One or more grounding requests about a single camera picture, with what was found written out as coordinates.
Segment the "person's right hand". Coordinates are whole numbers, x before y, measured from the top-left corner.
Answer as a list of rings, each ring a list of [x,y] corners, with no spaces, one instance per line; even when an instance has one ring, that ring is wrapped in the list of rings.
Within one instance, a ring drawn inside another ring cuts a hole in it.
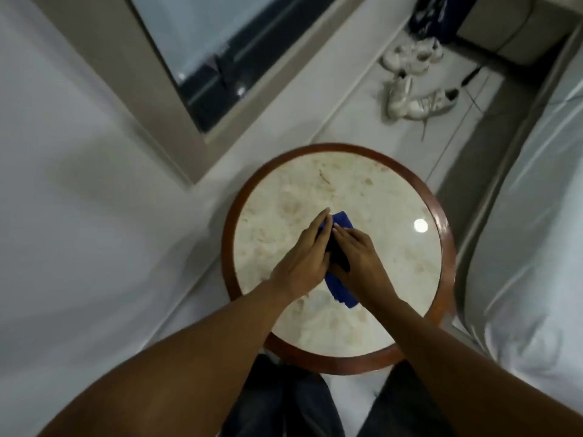
[[[339,277],[363,307],[382,321],[398,307],[400,299],[374,245],[370,252],[349,249],[344,253],[350,263],[350,272],[331,263],[329,271]]]

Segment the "dark blue bag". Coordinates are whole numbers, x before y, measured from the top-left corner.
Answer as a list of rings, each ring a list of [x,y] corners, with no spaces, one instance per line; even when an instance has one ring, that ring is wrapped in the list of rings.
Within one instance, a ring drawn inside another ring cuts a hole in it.
[[[417,0],[407,31],[417,39],[436,38],[453,42],[456,33],[477,0]]]

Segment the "bed with white sheet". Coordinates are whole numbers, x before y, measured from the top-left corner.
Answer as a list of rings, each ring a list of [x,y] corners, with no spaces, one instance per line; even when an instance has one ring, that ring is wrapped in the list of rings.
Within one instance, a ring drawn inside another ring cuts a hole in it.
[[[583,416],[583,19],[477,207],[458,270],[478,349]]]

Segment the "person's dark jeans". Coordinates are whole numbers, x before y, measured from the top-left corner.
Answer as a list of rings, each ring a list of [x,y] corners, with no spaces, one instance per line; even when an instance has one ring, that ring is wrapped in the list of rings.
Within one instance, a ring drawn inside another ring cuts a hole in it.
[[[324,378],[259,354],[220,437],[346,437]],[[391,370],[356,437],[456,437],[408,361]]]

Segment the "white curtain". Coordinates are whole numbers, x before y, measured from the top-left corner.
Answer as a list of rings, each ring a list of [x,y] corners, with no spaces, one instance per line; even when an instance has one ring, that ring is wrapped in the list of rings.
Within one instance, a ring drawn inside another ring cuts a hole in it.
[[[0,0],[0,437],[140,351],[195,278],[195,195],[30,0]]]

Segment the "round marble table wooden rim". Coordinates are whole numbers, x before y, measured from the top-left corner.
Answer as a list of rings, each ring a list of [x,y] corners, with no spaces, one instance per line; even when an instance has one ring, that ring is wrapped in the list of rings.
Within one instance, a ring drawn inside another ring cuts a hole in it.
[[[397,295],[419,315],[439,326],[453,312],[456,248],[436,197],[392,158],[340,143],[281,154],[238,192],[221,249],[231,300],[266,279],[326,207],[346,213],[353,226],[370,236]],[[323,374],[362,374],[403,359],[368,310],[335,301],[325,283],[283,312],[265,349]]]

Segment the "person's left forearm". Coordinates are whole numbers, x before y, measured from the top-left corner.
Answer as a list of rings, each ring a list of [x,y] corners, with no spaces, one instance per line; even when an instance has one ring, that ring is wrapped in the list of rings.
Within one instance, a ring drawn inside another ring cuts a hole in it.
[[[277,319],[306,292],[263,282],[99,378],[38,437],[215,437]]]

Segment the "person's left hand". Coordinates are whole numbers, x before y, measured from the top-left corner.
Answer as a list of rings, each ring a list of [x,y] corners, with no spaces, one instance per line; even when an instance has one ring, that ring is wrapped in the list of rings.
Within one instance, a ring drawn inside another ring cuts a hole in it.
[[[275,266],[268,280],[283,307],[289,306],[319,285],[330,264],[330,254],[324,250],[302,248],[302,232],[295,245]]]

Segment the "person's right forearm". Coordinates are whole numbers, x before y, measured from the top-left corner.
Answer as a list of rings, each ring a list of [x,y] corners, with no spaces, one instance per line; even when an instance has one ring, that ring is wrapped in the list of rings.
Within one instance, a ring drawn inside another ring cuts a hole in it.
[[[367,309],[458,437],[583,437],[583,416],[505,371],[394,295]]]

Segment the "window with beige frame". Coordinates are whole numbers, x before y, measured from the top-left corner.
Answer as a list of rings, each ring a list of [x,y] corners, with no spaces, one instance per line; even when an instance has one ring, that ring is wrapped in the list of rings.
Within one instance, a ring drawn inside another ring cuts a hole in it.
[[[30,0],[194,185],[365,0]],[[229,43],[226,88],[213,54]]]

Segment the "blue cleaning cloth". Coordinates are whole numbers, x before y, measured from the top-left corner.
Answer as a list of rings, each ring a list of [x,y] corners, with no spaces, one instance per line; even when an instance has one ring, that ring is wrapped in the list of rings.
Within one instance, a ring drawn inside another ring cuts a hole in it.
[[[348,218],[346,212],[338,212],[333,214],[332,222],[333,224],[338,224],[342,228],[353,228],[353,224]],[[329,237],[325,252],[330,254],[331,264],[338,265],[344,272],[350,272],[349,260],[346,257],[344,251],[341,249],[337,240],[334,238],[333,234],[331,234]],[[336,274],[332,273],[331,271],[327,271],[324,277],[324,281],[335,301],[344,304],[349,309],[352,309],[359,304],[356,298],[347,289],[347,287],[344,286]]]

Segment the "beige upholstered ottoman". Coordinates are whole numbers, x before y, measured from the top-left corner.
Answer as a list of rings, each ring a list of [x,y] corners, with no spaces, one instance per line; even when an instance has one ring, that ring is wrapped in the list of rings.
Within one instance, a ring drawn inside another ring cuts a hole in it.
[[[583,19],[583,0],[476,0],[456,37],[530,66]]]

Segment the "white sneaker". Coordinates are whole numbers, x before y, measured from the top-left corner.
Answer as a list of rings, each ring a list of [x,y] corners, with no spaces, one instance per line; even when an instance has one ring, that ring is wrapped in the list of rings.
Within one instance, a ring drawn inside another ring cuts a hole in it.
[[[444,51],[440,41],[435,37],[419,40],[416,43],[417,58],[422,62],[435,64],[444,57]]]
[[[412,84],[413,77],[406,72],[398,72],[390,82],[385,107],[390,120],[396,121],[407,115],[411,102]]]
[[[394,74],[422,75],[431,65],[433,50],[426,46],[398,46],[380,59],[383,68]]]
[[[441,116],[456,106],[459,96],[459,88],[438,88],[425,96],[414,97],[409,100],[404,118],[424,121]]]

